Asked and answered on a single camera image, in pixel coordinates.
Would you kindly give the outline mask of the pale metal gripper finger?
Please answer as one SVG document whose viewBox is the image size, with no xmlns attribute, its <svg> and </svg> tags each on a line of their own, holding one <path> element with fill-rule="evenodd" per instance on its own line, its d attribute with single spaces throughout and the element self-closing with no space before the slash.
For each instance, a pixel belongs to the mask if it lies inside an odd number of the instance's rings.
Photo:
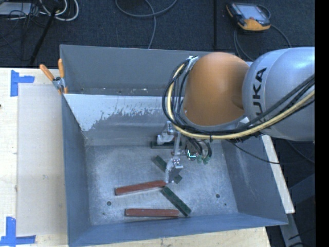
<svg viewBox="0 0 329 247">
<path fill-rule="evenodd" d="M 180 172 L 183 170 L 184 166 L 180 163 L 179 158 L 171 158 L 166 165 L 165 168 L 165 182 L 167 184 L 176 183 L 178 184 L 182 177 L 180 176 Z"/>
<path fill-rule="evenodd" d="M 160 134 L 157 135 L 156 144 L 174 144 L 177 138 L 177 130 L 170 121 L 167 121 Z"/>
</svg>

